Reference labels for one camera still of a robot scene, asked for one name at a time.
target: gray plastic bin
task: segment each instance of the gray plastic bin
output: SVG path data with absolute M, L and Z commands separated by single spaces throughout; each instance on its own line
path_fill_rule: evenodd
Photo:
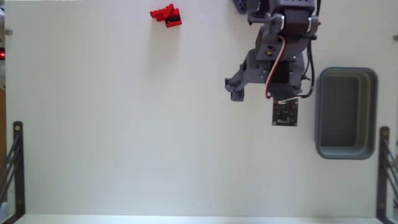
M 368 68 L 328 68 L 317 88 L 319 155 L 367 159 L 374 152 L 377 75 Z

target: black metal bracket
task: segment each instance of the black metal bracket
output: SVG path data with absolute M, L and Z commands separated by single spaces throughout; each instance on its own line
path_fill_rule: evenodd
M 24 135 L 22 122 L 13 124 L 14 142 L 0 170 L 0 203 L 5 201 L 12 180 L 15 184 L 15 214 L 3 224 L 12 224 L 25 215 Z
M 386 215 L 387 209 L 387 186 L 391 183 L 395 195 L 397 195 L 397 164 L 389 150 L 390 129 L 382 127 L 380 129 L 379 140 L 379 168 L 377 172 L 377 219 L 384 224 L 394 224 Z

